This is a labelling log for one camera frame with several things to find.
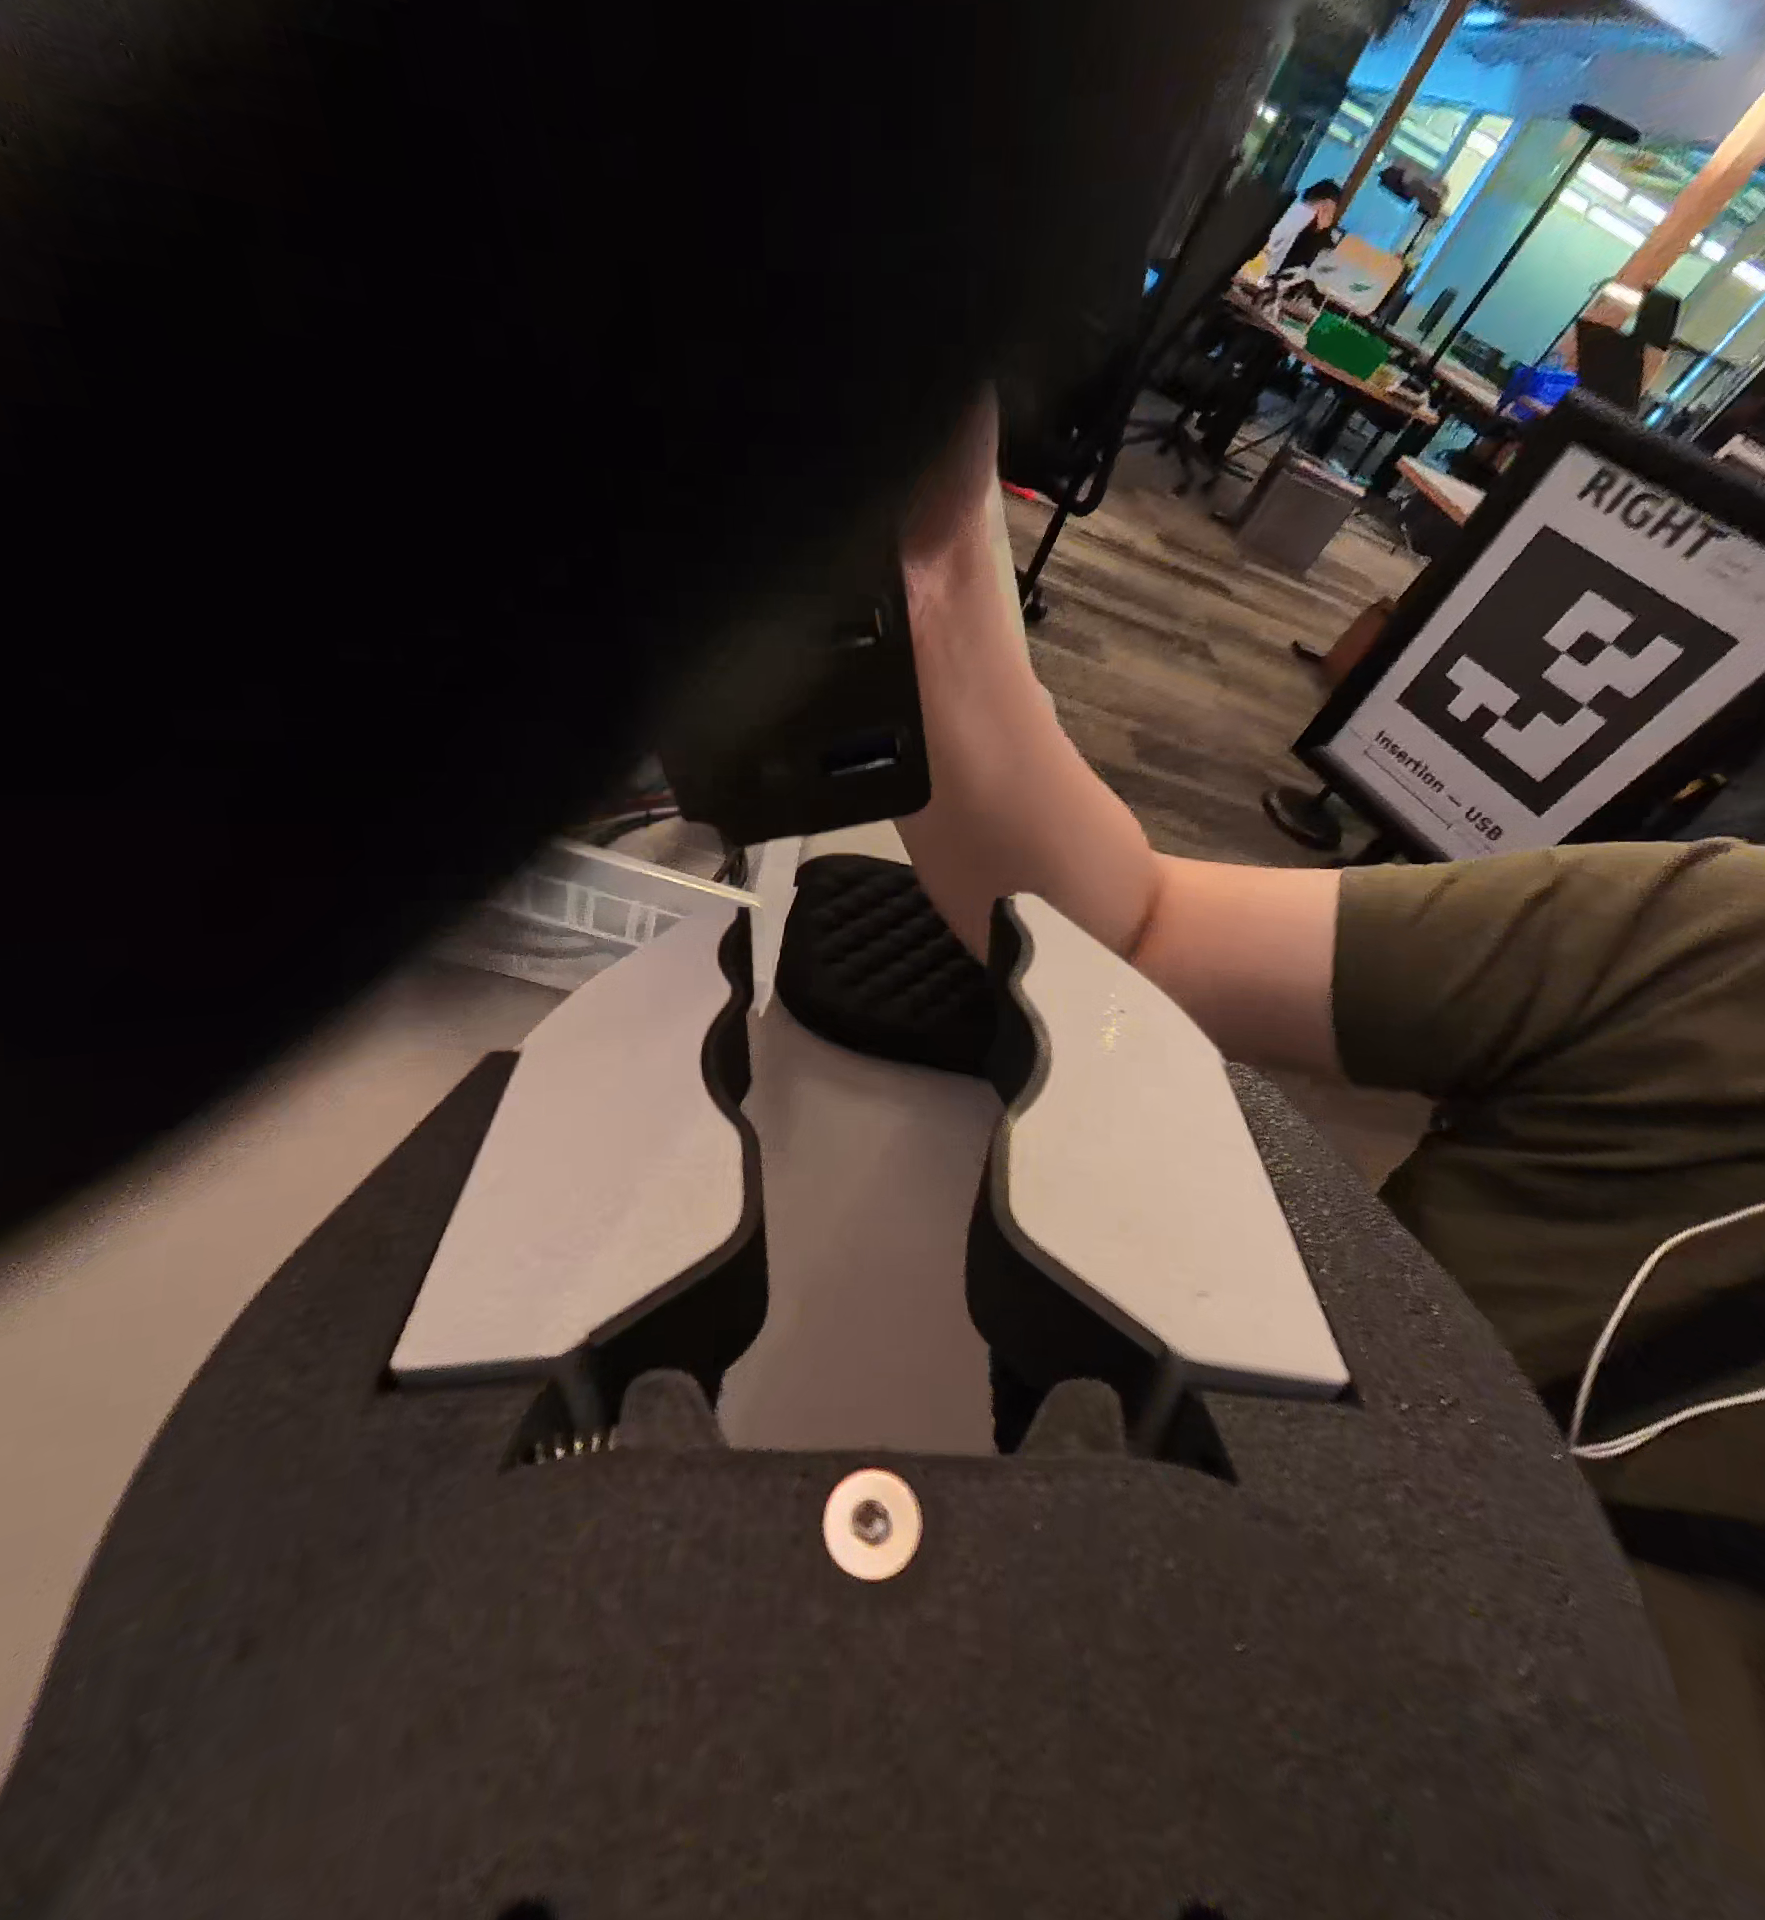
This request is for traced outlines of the clear plastic bin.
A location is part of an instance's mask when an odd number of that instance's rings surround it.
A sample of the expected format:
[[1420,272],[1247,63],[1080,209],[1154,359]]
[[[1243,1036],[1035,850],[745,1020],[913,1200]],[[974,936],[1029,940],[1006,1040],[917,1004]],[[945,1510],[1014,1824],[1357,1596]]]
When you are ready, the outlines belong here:
[[619,814],[550,840],[433,957],[568,995],[686,921],[730,923],[767,852],[670,808]]

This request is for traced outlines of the black framed sign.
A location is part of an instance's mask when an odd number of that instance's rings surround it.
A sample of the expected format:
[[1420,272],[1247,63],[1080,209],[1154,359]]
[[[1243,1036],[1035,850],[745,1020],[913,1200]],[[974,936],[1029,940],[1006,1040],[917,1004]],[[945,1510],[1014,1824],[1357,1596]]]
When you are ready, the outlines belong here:
[[1291,752],[1413,861],[1633,840],[1765,732],[1765,485],[1569,393]]

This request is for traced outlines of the person's right forearm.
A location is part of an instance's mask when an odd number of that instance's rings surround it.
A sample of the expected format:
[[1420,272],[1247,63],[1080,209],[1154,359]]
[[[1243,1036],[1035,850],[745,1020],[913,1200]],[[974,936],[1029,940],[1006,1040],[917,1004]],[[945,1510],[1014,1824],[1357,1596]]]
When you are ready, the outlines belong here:
[[897,823],[925,897],[989,957],[1033,895],[1158,985],[1234,1062],[1343,1078],[1341,876],[1160,854],[1077,749],[1018,596],[991,389],[917,486],[902,536],[929,799]]

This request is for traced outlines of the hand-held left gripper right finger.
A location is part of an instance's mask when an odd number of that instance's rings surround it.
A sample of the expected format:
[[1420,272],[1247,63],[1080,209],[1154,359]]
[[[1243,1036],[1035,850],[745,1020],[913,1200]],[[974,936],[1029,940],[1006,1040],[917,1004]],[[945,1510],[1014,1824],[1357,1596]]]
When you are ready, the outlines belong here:
[[991,1354],[1033,1392],[1105,1379],[1127,1406],[1349,1397],[1218,1045],[1029,894],[991,913],[989,977],[1001,1116],[966,1307]]

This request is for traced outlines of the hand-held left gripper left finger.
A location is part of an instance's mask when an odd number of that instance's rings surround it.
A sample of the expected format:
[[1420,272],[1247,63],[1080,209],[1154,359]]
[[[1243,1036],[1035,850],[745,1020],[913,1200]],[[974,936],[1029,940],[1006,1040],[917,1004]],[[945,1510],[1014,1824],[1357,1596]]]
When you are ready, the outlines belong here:
[[390,1354],[399,1386],[655,1370],[718,1395],[764,1324],[750,916],[689,917],[521,1043]]

